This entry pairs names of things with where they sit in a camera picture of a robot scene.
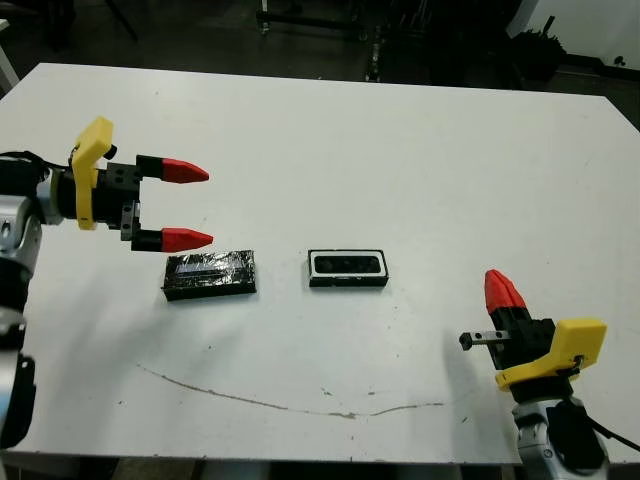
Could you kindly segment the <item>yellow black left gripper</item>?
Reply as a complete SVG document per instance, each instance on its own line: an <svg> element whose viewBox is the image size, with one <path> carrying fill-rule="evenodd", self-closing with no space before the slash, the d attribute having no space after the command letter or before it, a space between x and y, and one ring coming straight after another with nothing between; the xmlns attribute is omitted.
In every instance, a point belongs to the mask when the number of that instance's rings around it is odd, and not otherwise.
<svg viewBox="0 0 640 480"><path fill-rule="evenodd" d="M133 251L182 252L212 244L213 236L186 228L140 230L141 175L186 184L208 181L209 173L186 161L150 155L137 155L137 167L115 163L113 130L110 120L98 116L78 135L71 151L79 228L105 224L131 242Z"/></svg>

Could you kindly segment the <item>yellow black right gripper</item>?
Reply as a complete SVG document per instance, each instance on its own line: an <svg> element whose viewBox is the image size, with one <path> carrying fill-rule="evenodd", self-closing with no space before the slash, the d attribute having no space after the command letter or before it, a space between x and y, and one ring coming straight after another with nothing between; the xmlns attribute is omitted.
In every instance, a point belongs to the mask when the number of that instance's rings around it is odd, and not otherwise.
<svg viewBox="0 0 640 480"><path fill-rule="evenodd" d="M571 378L596 363L607 332L601 320L529 320L523 297L496 269L486 272L484 293L487 312L497 330L464 332L459 343L465 351L476 345L494 349L500 389L533 380Z"/></svg>

